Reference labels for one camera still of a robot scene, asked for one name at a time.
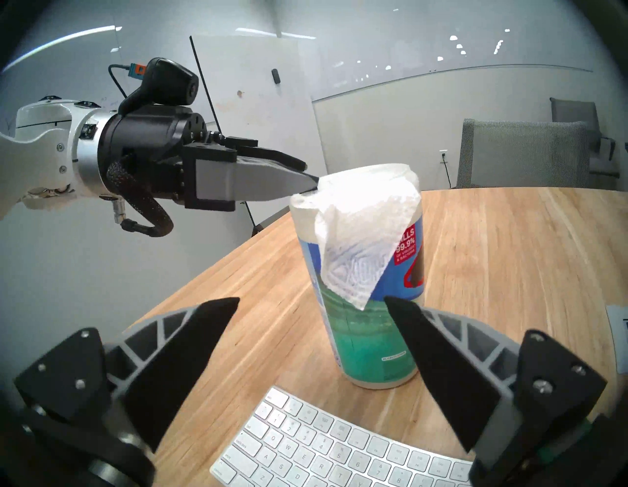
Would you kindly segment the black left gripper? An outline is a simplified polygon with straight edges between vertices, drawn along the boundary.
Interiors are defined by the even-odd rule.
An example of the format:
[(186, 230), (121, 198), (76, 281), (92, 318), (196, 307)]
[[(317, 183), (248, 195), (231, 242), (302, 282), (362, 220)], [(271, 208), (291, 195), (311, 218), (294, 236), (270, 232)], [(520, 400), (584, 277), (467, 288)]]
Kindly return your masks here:
[(256, 139), (224, 136), (188, 107), (152, 104), (124, 117), (114, 114), (100, 135), (102, 200), (121, 198), (107, 170), (125, 157), (124, 169), (155, 209), (164, 199), (187, 209), (232, 212), (240, 201), (272, 201), (318, 186), (303, 160), (260, 147)]

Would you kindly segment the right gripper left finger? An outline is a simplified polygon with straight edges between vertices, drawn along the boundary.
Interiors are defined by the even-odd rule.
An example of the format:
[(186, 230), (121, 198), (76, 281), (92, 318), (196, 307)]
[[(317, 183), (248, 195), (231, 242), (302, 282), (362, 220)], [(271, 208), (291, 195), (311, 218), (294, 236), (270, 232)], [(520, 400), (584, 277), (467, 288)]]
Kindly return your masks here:
[(227, 297), (159, 315), (109, 344), (95, 327), (78, 329), (25, 368), (14, 385), (26, 406), (85, 428), (120, 402), (131, 430), (155, 452), (239, 302)]

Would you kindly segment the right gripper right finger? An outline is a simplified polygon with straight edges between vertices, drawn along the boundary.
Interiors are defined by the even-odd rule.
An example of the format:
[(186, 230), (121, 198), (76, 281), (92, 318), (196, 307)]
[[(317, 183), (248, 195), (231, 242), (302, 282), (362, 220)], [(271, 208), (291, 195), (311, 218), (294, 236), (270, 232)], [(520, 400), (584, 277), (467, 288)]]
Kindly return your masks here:
[(521, 343), (463, 315), (384, 298), (421, 378), (466, 452), (471, 471), (525, 471), (539, 451), (568, 449), (607, 380), (555, 338), (528, 329)]

